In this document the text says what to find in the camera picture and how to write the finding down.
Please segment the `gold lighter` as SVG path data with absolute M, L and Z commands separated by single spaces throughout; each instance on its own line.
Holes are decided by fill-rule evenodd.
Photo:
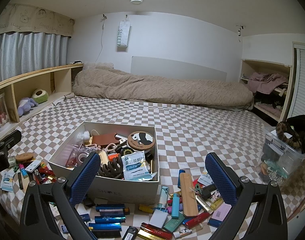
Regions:
M 149 232 L 146 232 L 142 229 L 140 229 L 138 231 L 138 237 L 142 238 L 142 239 L 145 239 L 145 240 L 164 240 L 163 238 L 159 237 L 159 236 L 155 236 Z

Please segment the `clear plastic storage box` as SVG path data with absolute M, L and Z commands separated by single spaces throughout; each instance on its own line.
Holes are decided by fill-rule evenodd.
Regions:
M 271 180 L 284 186 L 305 164 L 305 154 L 277 137 L 274 127 L 264 128 L 264 143 L 256 168 L 264 183 Z

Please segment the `wooden bedside shelf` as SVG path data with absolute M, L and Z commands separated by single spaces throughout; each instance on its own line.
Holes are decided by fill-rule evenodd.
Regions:
M 80 72 L 82 68 L 82 63 L 50 67 L 0 82 L 1 106 L 5 107 L 8 116 L 8 122 L 0 128 L 0 140 L 45 108 L 69 98 L 72 95 L 73 75 Z M 36 89 L 45 90 L 49 95 L 48 100 L 20 117 L 17 111 L 20 100 L 32 96 Z

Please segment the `purple plush toy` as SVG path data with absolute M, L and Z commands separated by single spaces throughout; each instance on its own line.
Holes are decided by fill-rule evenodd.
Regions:
M 22 98 L 18 106 L 18 116 L 21 117 L 30 112 L 33 107 L 38 106 L 39 104 L 33 98 Z

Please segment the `silver label blue lighter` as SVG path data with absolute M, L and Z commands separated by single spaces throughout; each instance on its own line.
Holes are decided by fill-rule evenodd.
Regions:
M 130 214 L 128 207 L 122 209 L 99 209 L 101 217 L 123 217 Z

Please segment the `red lighter right pile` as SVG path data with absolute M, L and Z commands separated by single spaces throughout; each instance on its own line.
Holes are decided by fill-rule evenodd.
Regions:
M 191 218 L 191 219 L 187 220 L 184 223 L 184 226 L 188 229 L 195 228 L 197 225 L 199 225 L 204 220 L 206 220 L 208 217 L 210 217 L 210 215 L 211 214 L 209 212 L 202 212 L 199 215 L 197 215 L 197 217 L 194 217 L 194 218 Z

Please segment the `green avocado plush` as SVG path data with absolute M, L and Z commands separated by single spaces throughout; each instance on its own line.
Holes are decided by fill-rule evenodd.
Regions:
M 31 98 L 38 104 L 44 103 L 48 101 L 49 95 L 46 90 L 43 89 L 36 89 Z

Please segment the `white shoe box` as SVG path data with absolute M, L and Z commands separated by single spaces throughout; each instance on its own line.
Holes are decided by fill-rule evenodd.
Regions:
M 81 133 L 88 130 L 97 130 L 100 134 L 117 133 L 127 136 L 135 131 L 145 131 L 156 135 L 154 126 L 105 124 L 99 122 L 83 122 L 79 125 L 54 152 L 48 163 L 57 177 L 67 177 L 72 169 L 66 167 L 66 162 L 72 152 L 73 145 L 80 145 Z M 159 194 L 160 167 L 157 144 L 153 147 L 154 163 L 152 171 L 156 173 L 150 181 L 129 181 L 96 176 L 88 190 L 88 195 L 93 198 L 104 198 L 115 202 L 154 204 Z

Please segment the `brown leather wallet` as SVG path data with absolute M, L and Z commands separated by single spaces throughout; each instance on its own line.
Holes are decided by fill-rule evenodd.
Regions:
M 106 147 L 107 145 L 119 144 L 119 140 L 115 137 L 116 133 L 108 133 L 108 134 L 101 134 L 101 135 L 94 135 L 92 137 L 92 143 L 96 144 L 97 146 Z

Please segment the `white charger adapter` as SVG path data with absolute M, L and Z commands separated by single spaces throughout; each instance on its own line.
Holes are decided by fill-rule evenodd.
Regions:
M 168 213 L 162 210 L 155 210 L 149 220 L 149 225 L 161 229 L 167 220 Z

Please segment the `medicine sachet in box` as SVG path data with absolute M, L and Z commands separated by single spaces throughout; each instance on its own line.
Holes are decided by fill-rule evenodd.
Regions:
M 144 151 L 127 154 L 121 158 L 123 163 L 123 175 L 129 181 L 148 181 L 156 176 L 151 172 L 150 165 L 145 159 Z

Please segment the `checkered bed sheet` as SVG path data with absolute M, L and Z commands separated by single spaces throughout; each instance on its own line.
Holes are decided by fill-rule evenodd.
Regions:
M 210 152 L 215 152 L 239 176 L 247 176 L 256 183 L 261 181 L 257 162 L 265 123 L 249 111 L 76 96 L 21 124 L 18 129 L 22 140 L 9 153 L 32 152 L 48 161 L 85 121 L 154 127 L 160 185 L 169 187 L 171 192 L 178 190 L 180 170 L 199 178 L 204 171 L 205 156 Z

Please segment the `closet shelf with clothes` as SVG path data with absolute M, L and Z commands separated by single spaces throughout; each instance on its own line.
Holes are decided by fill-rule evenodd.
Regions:
M 293 94 L 292 66 L 259 60 L 242 60 L 240 82 L 254 96 L 254 107 L 276 122 L 284 121 Z

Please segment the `white hanging bag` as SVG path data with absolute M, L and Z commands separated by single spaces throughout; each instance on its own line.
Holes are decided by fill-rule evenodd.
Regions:
M 130 33 L 130 21 L 128 18 L 125 18 L 125 20 L 120 21 L 119 27 L 118 27 L 118 34 L 117 34 L 117 46 L 118 47 L 127 47 L 128 46 L 128 39 L 129 39 L 129 33 Z

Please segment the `ceiling smoke detector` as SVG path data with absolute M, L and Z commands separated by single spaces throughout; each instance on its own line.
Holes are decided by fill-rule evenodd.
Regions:
M 130 2 L 134 5 L 140 5 L 143 3 L 143 0 L 130 0 Z

